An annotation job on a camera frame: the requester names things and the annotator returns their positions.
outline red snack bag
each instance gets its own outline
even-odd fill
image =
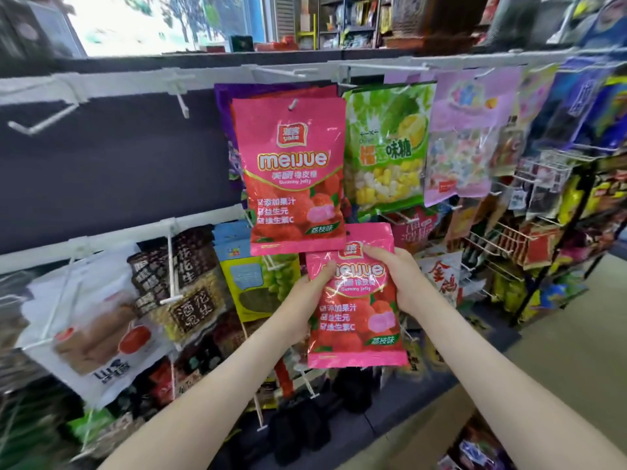
[[[345,101],[234,99],[233,111],[256,220],[252,255],[343,248]]]
[[[385,264],[362,249],[368,244],[393,252],[392,229],[384,222],[369,222],[347,224],[346,230],[343,250],[307,254],[312,279],[330,260],[337,263],[335,277],[327,283],[312,316],[309,367],[406,365],[396,287]]]

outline red label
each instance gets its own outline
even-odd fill
[[[277,145],[282,148],[307,146],[307,125],[304,123],[279,124]]]
[[[364,252],[362,251],[361,243],[352,241],[346,243],[344,250],[338,251],[337,255],[340,259],[361,259],[364,257]]]
[[[440,191],[440,193],[446,193],[447,191],[450,191],[453,188],[455,188],[456,184],[457,184],[457,181],[455,180],[441,181],[440,184],[438,185],[438,190]]]

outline green candy bag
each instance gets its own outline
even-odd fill
[[[346,195],[357,218],[423,202],[423,170],[435,83],[372,86],[346,100]]]

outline box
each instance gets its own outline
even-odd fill
[[[311,13],[310,6],[309,6],[310,2],[311,0],[300,0],[300,14],[309,15]]]
[[[302,32],[313,31],[311,15],[300,15],[300,30]]]

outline window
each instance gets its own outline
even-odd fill
[[[74,7],[68,18],[90,57],[195,51],[216,44],[228,50],[228,37],[253,34],[247,18],[261,16],[258,4],[251,8],[245,0],[64,1]]]

